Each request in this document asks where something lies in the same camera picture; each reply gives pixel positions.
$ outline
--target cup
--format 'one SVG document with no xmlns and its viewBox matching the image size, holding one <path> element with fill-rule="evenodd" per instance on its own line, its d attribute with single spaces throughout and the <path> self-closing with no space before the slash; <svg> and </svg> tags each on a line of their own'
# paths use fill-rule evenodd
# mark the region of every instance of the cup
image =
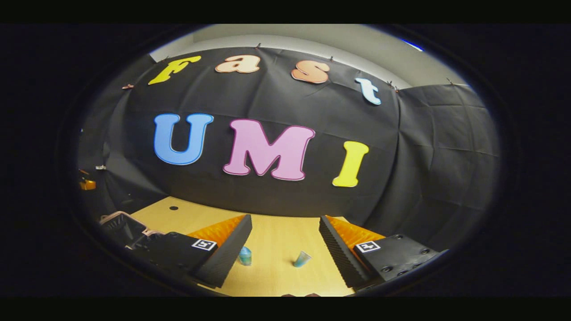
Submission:
<svg viewBox="0 0 571 321">
<path fill-rule="evenodd" d="M 295 260 L 295 262 L 293 263 L 293 266 L 295 266 L 295 267 L 302 267 L 302 266 L 304 266 L 304 264 L 306 264 L 310 259 L 311 259 L 311 256 L 309 256 L 309 254 L 305 253 L 304 251 L 301 251 L 301 252 L 299 253 L 299 256 L 297 257 L 297 260 Z"/>
<path fill-rule="evenodd" d="M 242 249 L 240 250 L 240 254 L 238 255 L 238 258 L 240 259 L 240 263 L 242 265 L 245 266 L 252 265 L 252 251 L 250 251 L 250 249 L 247 248 L 246 246 L 242 247 Z"/>
</svg>

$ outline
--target foam letter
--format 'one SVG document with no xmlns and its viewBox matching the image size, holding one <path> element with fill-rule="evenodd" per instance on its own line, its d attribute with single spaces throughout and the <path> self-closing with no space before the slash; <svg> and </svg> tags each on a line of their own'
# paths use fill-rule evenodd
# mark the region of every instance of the foam letter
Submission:
<svg viewBox="0 0 571 321">
<path fill-rule="evenodd" d="M 219 73 L 231 73 L 237 71 L 242 74 L 253 73 L 258 71 L 258 62 L 260 62 L 260 57 L 252 55 L 241 55 L 233 56 L 225 59 L 227 62 L 219 64 L 215 70 Z"/>
<path fill-rule="evenodd" d="M 311 83 L 324 83 L 329 79 L 326 71 L 329 71 L 329 66 L 325 63 L 303 60 L 295 65 L 296 69 L 291 71 L 291 76 L 300 81 L 307 81 Z"/>
<path fill-rule="evenodd" d="M 167 81 L 171 78 L 171 73 L 173 73 L 173 74 L 178 73 L 179 71 L 183 70 L 188 65 L 189 61 L 190 62 L 197 62 L 200 60 L 200 58 L 201 58 L 201 56 L 195 56 L 195 57 L 171 61 L 168 63 L 168 66 L 165 69 L 163 69 L 163 71 L 161 71 L 160 74 L 155 77 L 155 79 L 149 81 L 148 84 L 153 85 L 154 83 Z"/>
<path fill-rule="evenodd" d="M 361 167 L 363 156 L 369 152 L 367 145 L 359 142 L 345 142 L 343 144 L 347 154 L 341 168 L 341 173 L 333 179 L 333 185 L 339 187 L 355 187 L 358 184 L 357 173 Z"/>
<path fill-rule="evenodd" d="M 179 120 L 179 115 L 175 114 L 155 117 L 155 154 L 166 163 L 188 165 L 196 162 L 202 155 L 206 125 L 210 124 L 214 117 L 208 114 L 192 114 L 186 118 L 190 124 L 186 151 L 175 151 L 171 146 L 172 130 Z"/>
<path fill-rule="evenodd" d="M 305 173 L 301 171 L 305 149 L 315 131 L 307 127 L 290 126 L 269 144 L 262 124 L 252 119 L 236 119 L 230 123 L 234 129 L 234 147 L 230 162 L 223 168 L 232 175 L 248 175 L 250 168 L 246 166 L 246 155 L 258 176 L 264 175 L 271 165 L 280 158 L 278 167 L 272 170 L 272 177 L 283 180 L 302 180 Z"/>
<path fill-rule="evenodd" d="M 355 81 L 361 83 L 361 91 L 363 92 L 363 96 L 365 96 L 368 101 L 374 103 L 375 105 L 381 104 L 381 99 L 375 97 L 375 91 L 379 91 L 379 89 L 373 86 L 369 79 L 355 78 Z"/>
</svg>

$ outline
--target table surface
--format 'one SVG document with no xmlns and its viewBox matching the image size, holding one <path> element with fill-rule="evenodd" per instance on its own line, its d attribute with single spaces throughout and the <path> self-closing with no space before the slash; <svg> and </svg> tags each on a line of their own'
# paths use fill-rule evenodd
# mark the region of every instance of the table surface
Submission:
<svg viewBox="0 0 571 321">
<path fill-rule="evenodd" d="M 243 214 L 247 213 L 169 196 L 132 216 L 150 230 L 189 234 Z M 319 218 L 250 215 L 252 231 L 245 246 L 252 251 L 252 265 L 243 266 L 236 260 L 222 288 L 204 288 L 231 296 L 306 296 L 310 293 L 345 296 L 355 293 L 345 285 L 319 233 Z M 300 251 L 312 259 L 296 268 L 292 264 Z"/>
</svg>

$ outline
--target letter m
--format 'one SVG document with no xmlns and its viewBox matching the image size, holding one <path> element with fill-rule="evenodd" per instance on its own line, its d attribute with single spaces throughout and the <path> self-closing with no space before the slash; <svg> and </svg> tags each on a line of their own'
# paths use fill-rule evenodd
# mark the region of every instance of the letter m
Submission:
<svg viewBox="0 0 571 321">
<path fill-rule="evenodd" d="M 230 123 L 234 129 L 234 147 L 230 162 L 224 171 L 232 175 L 248 175 L 246 155 L 254 170 L 263 176 L 279 158 L 278 167 L 272 170 L 272 177 L 284 180 L 302 180 L 303 158 L 309 140 L 315 137 L 315 131 L 307 127 L 287 127 L 273 144 L 268 142 L 262 124 L 252 119 L 236 119 Z"/>
</svg>

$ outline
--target letter u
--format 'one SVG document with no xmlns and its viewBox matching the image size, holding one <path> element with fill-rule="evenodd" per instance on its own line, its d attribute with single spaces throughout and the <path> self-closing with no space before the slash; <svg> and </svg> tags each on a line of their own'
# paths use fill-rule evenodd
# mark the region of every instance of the letter u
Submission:
<svg viewBox="0 0 571 321">
<path fill-rule="evenodd" d="M 202 155 L 206 126 L 214 117 L 208 114 L 192 114 L 186 118 L 190 124 L 186 151 L 172 149 L 172 131 L 179 120 L 180 117 L 176 114 L 161 114 L 155 117 L 155 154 L 166 163 L 182 166 L 196 162 Z"/>
</svg>

